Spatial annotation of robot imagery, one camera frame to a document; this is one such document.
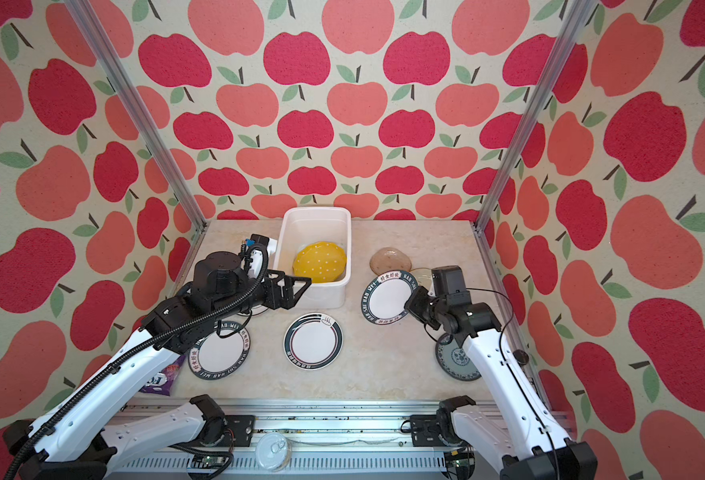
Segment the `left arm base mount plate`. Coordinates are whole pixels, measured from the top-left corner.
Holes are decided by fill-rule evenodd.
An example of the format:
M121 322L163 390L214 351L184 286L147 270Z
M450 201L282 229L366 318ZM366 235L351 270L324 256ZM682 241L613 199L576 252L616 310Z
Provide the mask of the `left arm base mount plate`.
M253 415L226 415L222 422L216 422L212 427L204 426L198 437L186 445L193 448L250 447L254 423L256 418Z

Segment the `white plate green lettered rim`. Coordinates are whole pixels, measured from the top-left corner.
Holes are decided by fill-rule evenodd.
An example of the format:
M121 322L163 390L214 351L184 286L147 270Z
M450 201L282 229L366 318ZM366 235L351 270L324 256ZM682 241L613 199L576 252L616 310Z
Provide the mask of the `white plate green lettered rim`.
M360 309L364 319L381 326L402 320L407 315L404 305L418 287L416 278L407 271L381 274L362 294Z

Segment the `white plate green red rim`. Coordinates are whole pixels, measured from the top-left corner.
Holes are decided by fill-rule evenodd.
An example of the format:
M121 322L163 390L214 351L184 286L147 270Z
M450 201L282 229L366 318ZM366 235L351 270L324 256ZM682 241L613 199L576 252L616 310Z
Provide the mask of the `white plate green red rim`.
M328 314L314 312L294 320L282 341L288 361L302 370L320 370L332 364L344 346L342 326Z

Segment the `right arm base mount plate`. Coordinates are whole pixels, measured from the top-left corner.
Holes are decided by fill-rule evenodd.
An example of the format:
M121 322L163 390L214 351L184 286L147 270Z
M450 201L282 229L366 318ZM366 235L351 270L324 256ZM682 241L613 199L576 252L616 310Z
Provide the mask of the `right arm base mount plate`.
M436 415L412 415L405 425L403 431L410 435L414 447L458 448L465 444L450 433Z

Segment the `yellow dotted scalloped plate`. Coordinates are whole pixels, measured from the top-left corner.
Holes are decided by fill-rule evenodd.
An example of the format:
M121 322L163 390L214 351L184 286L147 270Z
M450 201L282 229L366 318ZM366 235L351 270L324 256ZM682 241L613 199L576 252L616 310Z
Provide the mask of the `yellow dotted scalloped plate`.
M316 242L298 252L292 269L294 276L310 278L313 284L336 282L346 272L346 252L332 242Z

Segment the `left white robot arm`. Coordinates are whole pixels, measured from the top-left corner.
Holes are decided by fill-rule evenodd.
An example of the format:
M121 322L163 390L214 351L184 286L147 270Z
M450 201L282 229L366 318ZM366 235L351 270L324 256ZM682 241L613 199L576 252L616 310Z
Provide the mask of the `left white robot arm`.
M66 400L36 420L4 432L14 458L8 479L102 479L164 447L218 443L228 433L222 408L208 395L124 427L108 422L148 380L196 342L220 333L220 321L256 306L290 310L312 285L268 267L266 246L214 252L196 263L194 279L158 303L124 347Z

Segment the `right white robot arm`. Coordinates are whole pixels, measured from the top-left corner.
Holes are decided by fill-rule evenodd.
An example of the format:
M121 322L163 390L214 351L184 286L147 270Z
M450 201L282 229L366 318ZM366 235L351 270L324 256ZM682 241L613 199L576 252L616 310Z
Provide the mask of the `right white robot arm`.
M593 479L598 460L557 422L529 383L490 306L474 303L456 265L432 270L432 290L417 288L405 310L424 326L456 340L491 393L505 425L499 427L467 396L440 403L442 438L464 442L502 479Z

